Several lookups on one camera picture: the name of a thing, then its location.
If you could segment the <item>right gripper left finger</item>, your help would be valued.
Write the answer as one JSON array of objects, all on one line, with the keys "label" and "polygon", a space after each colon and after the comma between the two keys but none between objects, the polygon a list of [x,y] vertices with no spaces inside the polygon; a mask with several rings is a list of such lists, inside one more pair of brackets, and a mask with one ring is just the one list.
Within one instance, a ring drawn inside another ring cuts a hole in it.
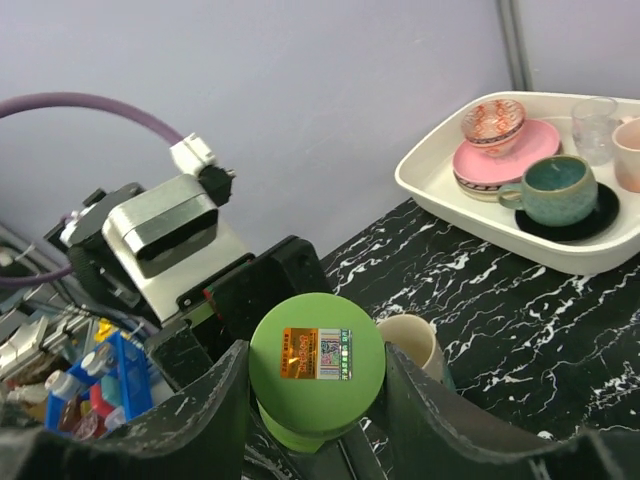
[{"label": "right gripper left finger", "polygon": [[249,420],[248,351],[235,342],[203,376],[109,435],[1,431],[4,479],[239,479]]}]

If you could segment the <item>green pill bottle cap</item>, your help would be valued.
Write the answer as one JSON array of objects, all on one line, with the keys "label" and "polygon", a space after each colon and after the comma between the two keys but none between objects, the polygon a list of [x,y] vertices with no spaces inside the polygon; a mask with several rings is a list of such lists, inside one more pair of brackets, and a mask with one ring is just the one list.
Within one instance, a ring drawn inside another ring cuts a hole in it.
[{"label": "green pill bottle cap", "polygon": [[385,346],[356,303],[306,293],[273,307],[250,341],[249,378],[267,413],[299,433],[358,421],[378,396]]}]

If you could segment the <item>green pill bottle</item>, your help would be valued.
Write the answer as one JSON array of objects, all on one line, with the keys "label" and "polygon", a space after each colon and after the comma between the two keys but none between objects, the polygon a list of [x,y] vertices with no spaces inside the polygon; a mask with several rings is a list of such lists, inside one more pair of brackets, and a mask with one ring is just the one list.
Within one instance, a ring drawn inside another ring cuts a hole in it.
[{"label": "green pill bottle", "polygon": [[357,422],[328,432],[299,433],[290,430],[274,420],[260,403],[258,411],[268,432],[284,447],[298,453],[316,453],[327,441],[336,440],[352,430]]}]

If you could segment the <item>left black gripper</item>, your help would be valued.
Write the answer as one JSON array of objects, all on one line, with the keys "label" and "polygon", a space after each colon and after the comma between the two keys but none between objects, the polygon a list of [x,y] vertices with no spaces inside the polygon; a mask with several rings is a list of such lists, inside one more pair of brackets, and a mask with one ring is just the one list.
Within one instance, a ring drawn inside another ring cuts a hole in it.
[{"label": "left black gripper", "polygon": [[250,340],[282,301],[331,291],[313,244],[291,235],[172,295],[176,321],[146,340],[144,349],[170,388],[179,391],[210,370],[235,341]]}]

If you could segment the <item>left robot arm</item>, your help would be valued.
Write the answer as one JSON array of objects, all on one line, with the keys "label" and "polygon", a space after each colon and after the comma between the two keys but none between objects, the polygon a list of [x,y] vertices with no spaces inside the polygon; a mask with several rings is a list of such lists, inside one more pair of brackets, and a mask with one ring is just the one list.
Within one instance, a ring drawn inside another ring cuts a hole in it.
[{"label": "left robot arm", "polygon": [[230,196],[227,180],[129,183],[95,191],[47,236],[94,301],[156,327],[144,347],[174,389],[250,339],[280,302],[330,289],[307,240],[288,236],[249,252],[220,218]]}]

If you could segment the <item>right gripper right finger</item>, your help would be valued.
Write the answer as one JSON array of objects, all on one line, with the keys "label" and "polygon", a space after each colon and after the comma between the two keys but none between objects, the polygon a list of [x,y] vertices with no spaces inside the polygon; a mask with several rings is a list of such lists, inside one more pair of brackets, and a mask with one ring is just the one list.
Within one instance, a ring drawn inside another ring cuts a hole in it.
[{"label": "right gripper right finger", "polygon": [[639,435],[544,440],[479,408],[386,347],[388,434],[398,479],[636,479]]}]

